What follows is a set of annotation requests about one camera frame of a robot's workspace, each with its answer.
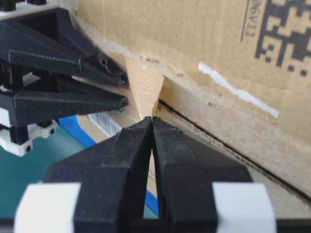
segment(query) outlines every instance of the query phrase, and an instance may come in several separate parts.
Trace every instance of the blue tape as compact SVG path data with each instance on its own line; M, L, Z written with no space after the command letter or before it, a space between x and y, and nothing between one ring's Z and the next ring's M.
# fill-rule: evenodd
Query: blue tape
M145 204L159 217L159 208L156 197L147 190Z
M96 145L96 142L80 128L77 116L67 116L60 118L59 124L64 130L74 136L86 148Z
M96 142L80 128L77 116L67 116L64 118L60 118L59 124L64 130L74 136L84 147L89 148L96 145ZM146 191L145 204L157 216L159 216L157 199L149 191Z

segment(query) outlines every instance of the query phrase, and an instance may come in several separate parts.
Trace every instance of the black line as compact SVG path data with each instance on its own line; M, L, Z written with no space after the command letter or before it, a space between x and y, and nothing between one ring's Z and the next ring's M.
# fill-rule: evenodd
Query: black line
M247 0L247 5L246 5L246 10L245 10L245 17L244 17L244 23L243 23L243 30L242 30L241 41L243 41L243 37L244 37L244 30L245 30L245 25L246 25L246 19L247 19L249 1L250 1L250 0Z
M187 118L186 116L184 116L183 114L181 114L179 111L175 110L174 108L172 108L171 106L169 106L165 101L163 100L159 100L159 103L161 103L163 106L165 106L166 108L168 108L169 111L175 113L176 115L178 115L179 117L183 118L184 120L188 121L189 123L191 123L194 127L196 127L197 129L199 129L200 131L203 131L204 133L206 133L207 135L213 137L214 139L220 141L225 147L229 148L230 150L232 150L233 152L237 153L238 155L240 155L244 160L243 162L247 162L249 166L252 166L253 164L253 168L254 169L260 169L261 171L263 171L266 175L267 178L269 178L268 176L270 176L271 178L274 179L274 182L277 181L279 185L283 186L283 187L287 187L288 189L290 189L292 192L294 192L297 196L300 197L301 200L304 200L305 202L307 202L308 204L311 204L311 197L306 194L305 192L301 191L300 189L296 188L295 186L291 185L290 183L288 183L287 181L283 180L282 178L278 177L277 175L275 175L274 173L270 172L269 170L267 170L266 168L262 167L261 165L257 164L255 161L253 161L252 159L242 155L239 151L237 151L236 149L234 149L233 147L231 147L230 145L228 145L226 142L222 141L221 139L219 139L218 137L214 136L212 133L206 131L206 129L202 128L201 126L197 125L195 122L193 122L192 120L190 120L189 118Z

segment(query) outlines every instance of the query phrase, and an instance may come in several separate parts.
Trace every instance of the cardboard surface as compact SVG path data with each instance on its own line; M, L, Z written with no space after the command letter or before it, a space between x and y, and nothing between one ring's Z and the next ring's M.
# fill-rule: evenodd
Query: cardboard surface
M160 99L311 196L310 0L57 0Z

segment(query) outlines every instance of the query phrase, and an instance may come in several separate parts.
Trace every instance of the green surface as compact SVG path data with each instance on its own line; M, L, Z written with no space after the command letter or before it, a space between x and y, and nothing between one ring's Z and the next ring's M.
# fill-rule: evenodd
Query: green surface
M47 168L84 147L60 126L48 139L34 140L34 149L24 155L6 152L0 147L0 218L13 218L29 183L39 181Z
M145 205L144 218L158 219L158 216L148 206Z

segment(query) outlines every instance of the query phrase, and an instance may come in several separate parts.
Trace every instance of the barcode label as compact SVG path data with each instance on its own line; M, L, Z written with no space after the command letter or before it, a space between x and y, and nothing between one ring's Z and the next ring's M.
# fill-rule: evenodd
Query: barcode label
M121 131L122 127L105 112L88 115L90 120L108 137L113 137Z

